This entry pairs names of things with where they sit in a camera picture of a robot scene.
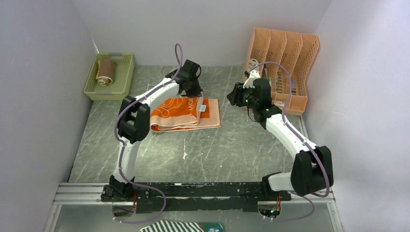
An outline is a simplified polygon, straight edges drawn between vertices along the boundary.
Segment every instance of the plastic basket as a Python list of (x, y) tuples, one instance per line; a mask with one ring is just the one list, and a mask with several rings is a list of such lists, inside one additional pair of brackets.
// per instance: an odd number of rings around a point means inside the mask
[[(98, 71), (97, 62), (107, 58), (112, 59), (116, 64), (114, 81), (108, 86), (101, 86), (95, 79)], [(92, 100), (122, 100), (130, 91), (133, 72), (134, 59), (132, 53), (98, 53), (84, 86), (84, 93)]]
[[(269, 38), (266, 38), (266, 36), (258, 38), (261, 33), (256, 32), (266, 30), (267, 29), (254, 29), (244, 70), (246, 71), (248, 69), (247, 64), (250, 58), (255, 58), (260, 63), (264, 61), (274, 61), (283, 65), (292, 77), (292, 97), (288, 108), (285, 109), (285, 113), (302, 115), (308, 101), (306, 95), (306, 77), (319, 50), (318, 37), (316, 35), (269, 30)], [(269, 42), (266, 57), (259, 57), (261, 60), (257, 57), (251, 57), (249, 51), (254, 50), (254, 41), (257, 40), (258, 44), (263, 44), (263, 42), (261, 42), (263, 39)], [(276, 65), (266, 65), (266, 70), (267, 78), (269, 78), (272, 88), (272, 103), (283, 109), (284, 103), (289, 95), (289, 80), (285, 73)]]

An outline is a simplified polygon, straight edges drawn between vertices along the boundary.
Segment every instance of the white wall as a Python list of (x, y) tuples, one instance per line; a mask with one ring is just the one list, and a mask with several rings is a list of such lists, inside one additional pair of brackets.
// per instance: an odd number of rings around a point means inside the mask
[(42, 231), (89, 113), (95, 55), (69, 0), (0, 2), (0, 231)]
[(410, 3), (333, 0), (304, 114), (333, 153), (345, 230), (410, 230)]
[(243, 64), (254, 27), (313, 33), (331, 0), (73, 0), (100, 51), (175, 65)]

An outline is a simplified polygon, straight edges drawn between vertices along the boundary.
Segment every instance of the marble tabletop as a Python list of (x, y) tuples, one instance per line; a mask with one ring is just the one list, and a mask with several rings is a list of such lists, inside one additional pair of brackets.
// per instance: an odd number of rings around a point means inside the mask
[[(130, 95), (155, 86), (172, 66), (138, 66)], [(218, 99), (222, 126), (178, 132), (150, 132), (141, 143), (135, 164), (137, 182), (261, 181), (275, 172), (288, 172), (292, 157), (285, 147), (247, 111), (231, 106), (226, 95), (242, 82), (242, 67), (202, 67), (204, 98)], [(94, 101), (77, 151), (69, 182), (108, 182), (119, 150), (114, 121), (121, 101)], [(288, 116), (301, 130), (301, 120)]]

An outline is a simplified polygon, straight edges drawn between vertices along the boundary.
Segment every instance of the brown rolled towel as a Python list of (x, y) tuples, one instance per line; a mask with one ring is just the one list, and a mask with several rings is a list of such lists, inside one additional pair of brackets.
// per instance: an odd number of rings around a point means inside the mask
[(103, 59), (98, 61), (98, 72), (96, 75), (97, 82), (102, 86), (107, 86), (114, 81), (114, 69), (116, 64), (112, 59)]

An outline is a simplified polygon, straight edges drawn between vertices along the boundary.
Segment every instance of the green and white striped towel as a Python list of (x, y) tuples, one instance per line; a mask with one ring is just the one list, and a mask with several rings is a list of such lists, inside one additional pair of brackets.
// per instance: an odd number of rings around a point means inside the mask
[(223, 232), (219, 223), (195, 223), (177, 221), (157, 221), (144, 227), (140, 232)]

